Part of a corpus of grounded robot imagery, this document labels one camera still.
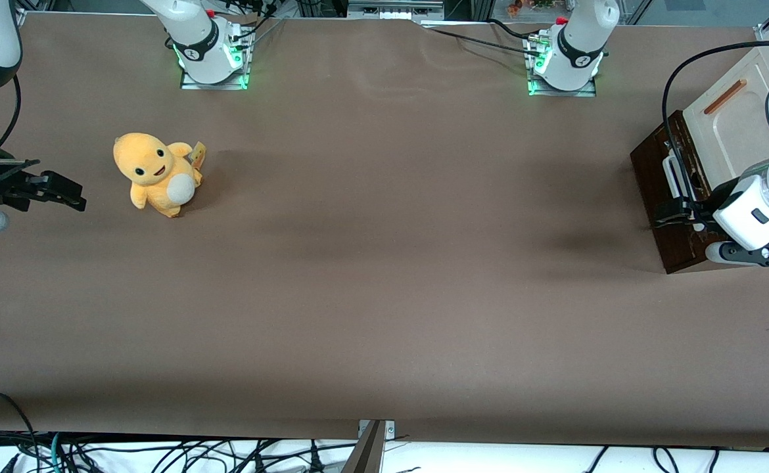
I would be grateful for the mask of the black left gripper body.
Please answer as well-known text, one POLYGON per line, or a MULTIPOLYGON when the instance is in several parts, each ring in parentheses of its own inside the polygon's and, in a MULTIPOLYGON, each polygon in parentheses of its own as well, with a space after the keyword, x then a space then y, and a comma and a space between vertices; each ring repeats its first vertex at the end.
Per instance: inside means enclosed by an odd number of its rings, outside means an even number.
POLYGON ((705 213, 709 219, 715 221, 713 214, 725 205, 725 202, 737 187, 739 180, 740 179, 736 177, 735 179, 730 179, 727 182, 721 183, 721 185, 715 187, 709 197, 706 198, 705 213))

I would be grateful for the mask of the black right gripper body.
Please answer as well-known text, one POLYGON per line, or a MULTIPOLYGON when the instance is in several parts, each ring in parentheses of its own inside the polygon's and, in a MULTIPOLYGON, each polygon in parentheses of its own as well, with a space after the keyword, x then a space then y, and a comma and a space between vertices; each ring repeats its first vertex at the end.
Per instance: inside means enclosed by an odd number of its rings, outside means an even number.
POLYGON ((0 158, 0 206, 26 212, 30 201, 40 200, 36 186, 29 182, 31 175, 24 171, 39 163, 39 159, 19 161, 0 158))

